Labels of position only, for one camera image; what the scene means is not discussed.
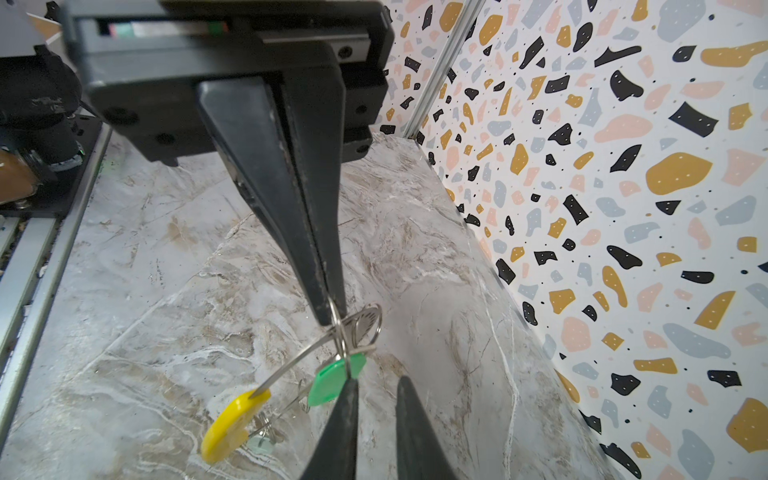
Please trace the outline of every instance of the gray marble countertop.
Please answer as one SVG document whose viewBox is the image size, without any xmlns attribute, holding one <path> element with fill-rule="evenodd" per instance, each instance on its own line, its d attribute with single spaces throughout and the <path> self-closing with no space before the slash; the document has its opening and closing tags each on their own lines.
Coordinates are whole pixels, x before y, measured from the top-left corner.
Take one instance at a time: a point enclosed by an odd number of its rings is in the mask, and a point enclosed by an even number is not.
<svg viewBox="0 0 768 480">
<path fill-rule="evenodd" d="M 396 478 L 395 400 L 415 383 L 459 478 L 613 478 L 511 297 L 411 141 L 345 164 L 350 311 L 384 311 L 360 376 L 359 478 Z M 331 406 L 295 408 L 270 452 L 199 455 L 213 419 L 321 332 L 290 265 L 215 154 L 170 169 L 113 136 L 0 479 L 297 478 Z M 331 355 L 272 389 L 272 412 Z"/>
</svg>

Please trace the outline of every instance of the metal frame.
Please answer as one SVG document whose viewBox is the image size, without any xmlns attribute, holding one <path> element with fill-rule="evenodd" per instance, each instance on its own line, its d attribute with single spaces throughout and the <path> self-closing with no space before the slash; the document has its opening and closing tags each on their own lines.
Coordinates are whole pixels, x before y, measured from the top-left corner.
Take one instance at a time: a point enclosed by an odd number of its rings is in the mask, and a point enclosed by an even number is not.
<svg viewBox="0 0 768 480">
<path fill-rule="evenodd" d="M 435 62 L 432 75 L 430 75 L 426 85 L 422 88 L 424 93 L 415 105 L 410 120 L 402 129 L 402 136 L 404 138 L 416 138 L 416 134 L 421 129 L 424 116 L 429 113 L 429 108 L 437 98 L 440 87 L 445 81 L 445 76 L 448 74 L 448 69 L 453 65 L 456 57 L 458 57 L 458 53 L 462 50 L 467 32 L 472 23 L 477 21 L 483 5 L 485 5 L 485 0 L 466 0 L 464 2 L 464 8 L 462 8 L 462 12 L 458 16 L 456 25 L 453 27 L 445 47 L 443 47 L 440 56 Z"/>
<path fill-rule="evenodd" d="M 12 350 L 11 356 L 5 363 L 5 372 L 0 377 L 0 454 L 5 440 L 8 438 L 16 406 L 24 389 L 35 352 L 37 352 L 40 337 L 48 320 L 48 312 L 51 310 L 56 289 L 67 265 L 67 259 L 72 250 L 72 244 L 80 227 L 83 213 L 88 205 L 91 189 L 111 133 L 112 129 L 108 125 L 102 126 L 96 145 L 88 158 L 88 165 L 74 196 L 70 212 L 61 222 L 58 235 L 55 232 L 56 220 L 51 218 L 30 219 L 14 251 L 12 260 L 8 264 L 9 268 L 0 280 L 0 299 L 2 299 L 0 303 L 0 333 L 3 335 L 0 338 L 4 339 L 0 346 L 6 351 L 6 348 L 12 346 L 10 344 L 15 341 L 15 348 L 10 349 Z M 4 246 L 4 235 L 13 236 L 13 231 L 18 225 L 18 219 L 6 219 L 4 226 L 10 227 L 11 225 L 12 228 L 0 232 L 0 247 Z M 37 281 L 40 264 L 48 252 L 51 240 L 54 238 L 47 269 L 41 279 Z M 37 245 L 37 250 L 30 248 L 33 244 Z M 15 265 L 21 265 L 23 261 L 26 270 L 22 271 L 19 267 L 18 272 L 11 272 L 10 266 L 17 261 L 17 255 L 20 252 L 28 253 L 25 253 L 25 257 L 22 257 L 19 263 Z M 27 279 L 27 283 L 23 291 L 18 287 L 13 287 L 14 283 L 17 283 L 19 279 L 23 281 L 24 278 Z M 10 297 L 11 292 L 14 292 L 15 295 L 12 298 Z M 25 313 L 23 310 L 30 297 L 31 303 Z"/>
<path fill-rule="evenodd" d="M 11 244 L 17 226 L 17 217 L 6 218 L 3 223 L 0 223 L 0 255 L 5 253 L 5 250 L 8 249 L 8 246 Z"/>
</svg>

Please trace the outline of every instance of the green plastic tag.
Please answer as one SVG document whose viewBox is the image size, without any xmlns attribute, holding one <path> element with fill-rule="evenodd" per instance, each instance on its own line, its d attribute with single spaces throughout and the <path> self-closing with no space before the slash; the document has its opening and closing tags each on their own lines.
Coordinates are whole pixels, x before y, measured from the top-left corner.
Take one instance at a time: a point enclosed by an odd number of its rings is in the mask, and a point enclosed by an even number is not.
<svg viewBox="0 0 768 480">
<path fill-rule="evenodd" d="M 269 455 L 275 449 L 275 445 L 270 439 L 261 435 L 248 439 L 246 446 L 251 452 L 257 455 Z"/>
<path fill-rule="evenodd" d="M 350 356 L 349 363 L 352 367 L 352 377 L 356 379 L 362 368 L 366 365 L 366 356 L 364 353 L 356 353 Z M 341 393 L 344 382 L 346 382 L 346 367 L 343 359 L 331 363 L 326 368 L 320 370 L 320 373 L 315 377 L 315 382 L 307 398 L 310 407 L 335 400 Z"/>
</svg>

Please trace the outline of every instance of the terrazzo wallpaper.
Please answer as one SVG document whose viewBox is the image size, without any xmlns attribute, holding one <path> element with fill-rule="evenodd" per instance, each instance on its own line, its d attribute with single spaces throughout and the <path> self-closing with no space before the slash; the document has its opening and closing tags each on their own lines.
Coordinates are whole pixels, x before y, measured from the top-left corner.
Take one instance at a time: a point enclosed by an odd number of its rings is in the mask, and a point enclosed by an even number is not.
<svg viewBox="0 0 768 480">
<path fill-rule="evenodd" d="M 449 0 L 380 0 L 395 43 L 384 71 L 389 90 L 373 128 L 401 135 L 464 4 Z"/>
<path fill-rule="evenodd" d="M 417 141 L 626 478 L 768 472 L 762 0 L 488 0 Z"/>
</svg>

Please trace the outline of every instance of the screw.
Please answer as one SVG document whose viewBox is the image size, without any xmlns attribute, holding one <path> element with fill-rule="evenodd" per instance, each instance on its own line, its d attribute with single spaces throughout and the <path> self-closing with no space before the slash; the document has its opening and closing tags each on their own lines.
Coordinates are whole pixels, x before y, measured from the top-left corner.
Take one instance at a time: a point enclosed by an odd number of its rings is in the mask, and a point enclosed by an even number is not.
<svg viewBox="0 0 768 480">
<path fill-rule="evenodd" d="M 346 45 L 339 49 L 339 58 L 344 59 L 344 58 L 349 58 L 351 56 L 352 56 L 352 47 L 350 47 L 349 45 Z"/>
</svg>

